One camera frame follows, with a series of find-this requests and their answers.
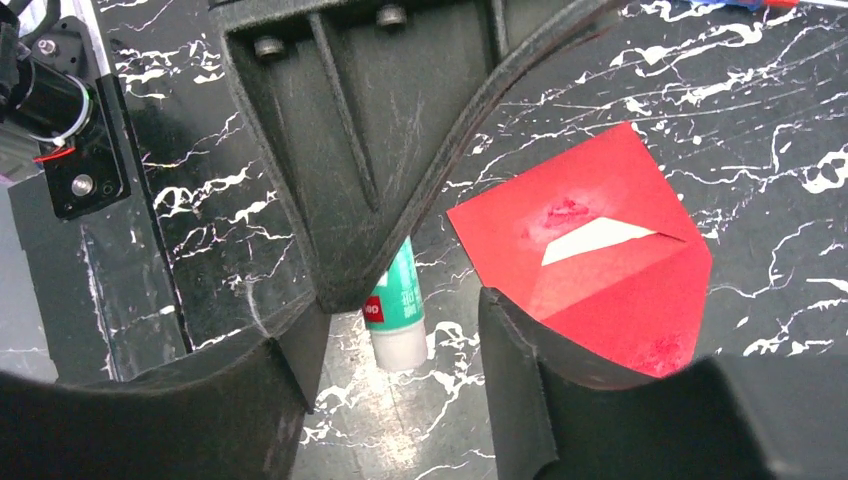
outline white paper triangle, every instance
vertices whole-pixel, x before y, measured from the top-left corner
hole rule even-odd
[[[542,266],[655,233],[611,218],[596,218],[549,243],[542,258]]]

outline black cable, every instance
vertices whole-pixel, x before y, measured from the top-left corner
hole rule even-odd
[[[35,30],[21,37],[21,43],[26,45],[29,48],[32,48],[35,45],[36,40],[39,37],[50,31],[56,22],[59,21],[59,17],[62,15],[62,2],[61,0],[47,0],[47,12],[44,14],[44,19],[41,20],[41,23],[35,27]]]
[[[21,14],[24,13],[24,10],[26,10],[26,7],[29,6],[30,2],[32,2],[32,0],[11,0],[9,5],[6,6],[9,7],[9,10],[11,10],[12,13],[20,17]]]

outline table surface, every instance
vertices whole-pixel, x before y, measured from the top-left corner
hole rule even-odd
[[[230,99],[206,1],[96,5],[189,334],[209,345],[309,288],[296,239]],[[844,14],[658,0],[621,15],[513,88],[413,236],[426,364],[381,372],[361,318],[335,320],[295,479],[497,478],[480,282],[445,211],[623,121],[713,254],[697,354],[848,351]]]

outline white glue stick cap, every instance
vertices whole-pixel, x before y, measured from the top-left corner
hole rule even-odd
[[[411,370],[427,360],[424,319],[397,330],[371,330],[371,344],[378,367],[389,372]]]

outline green glue stick label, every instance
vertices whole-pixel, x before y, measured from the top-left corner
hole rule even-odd
[[[362,307],[362,316],[369,330],[386,332],[408,327],[424,318],[409,237]]]

